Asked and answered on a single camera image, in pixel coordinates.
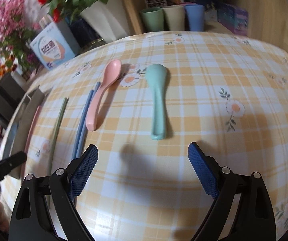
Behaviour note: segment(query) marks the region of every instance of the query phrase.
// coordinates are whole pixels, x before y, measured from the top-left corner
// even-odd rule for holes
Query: textured blue pad
[[[191,162],[206,194],[212,196],[213,199],[216,199],[220,194],[217,189],[216,177],[201,157],[199,150],[192,143],[188,146],[188,159]]]
[[[98,149],[96,146],[93,146],[88,153],[85,153],[84,160],[80,163],[79,167],[75,170],[74,174],[71,176],[70,185],[71,190],[68,193],[68,197],[73,200],[75,197],[79,196],[86,182],[92,173],[96,162],[98,160]]]

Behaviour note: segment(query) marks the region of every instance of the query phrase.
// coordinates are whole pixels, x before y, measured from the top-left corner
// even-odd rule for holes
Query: spoon
[[[96,130],[97,115],[102,97],[107,89],[118,79],[122,69],[120,60],[113,60],[107,64],[104,71],[104,78],[101,86],[98,88],[92,102],[89,105],[86,116],[86,127],[89,131]]]
[[[145,79],[152,91],[153,97],[153,120],[151,139],[161,140],[166,137],[165,119],[165,83],[167,68],[160,64],[148,66]]]

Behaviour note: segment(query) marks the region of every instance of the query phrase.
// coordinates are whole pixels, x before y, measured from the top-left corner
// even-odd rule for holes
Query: green spoon
[[[161,140],[166,137],[165,120],[165,82],[167,68],[160,64],[150,65],[145,74],[145,79],[152,91],[153,120],[151,139]]]

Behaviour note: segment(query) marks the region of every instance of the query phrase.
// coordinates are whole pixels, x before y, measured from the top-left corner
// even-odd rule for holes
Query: green cup
[[[141,16],[148,32],[164,31],[163,9],[159,7],[146,8],[141,10]]]

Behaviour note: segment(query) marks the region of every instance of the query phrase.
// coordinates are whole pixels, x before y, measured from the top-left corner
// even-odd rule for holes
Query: metal bolt
[[[56,170],[56,175],[57,175],[57,176],[63,175],[64,172],[65,172],[65,170],[64,170],[63,168],[57,169],[57,170]]]
[[[27,176],[26,176],[26,180],[31,180],[33,178],[33,174],[28,174]]]
[[[224,174],[229,174],[231,172],[231,170],[229,168],[227,168],[227,167],[222,167],[222,172]]]
[[[259,172],[254,172],[254,173],[253,173],[253,176],[254,176],[255,178],[261,178],[261,174],[260,174]]]

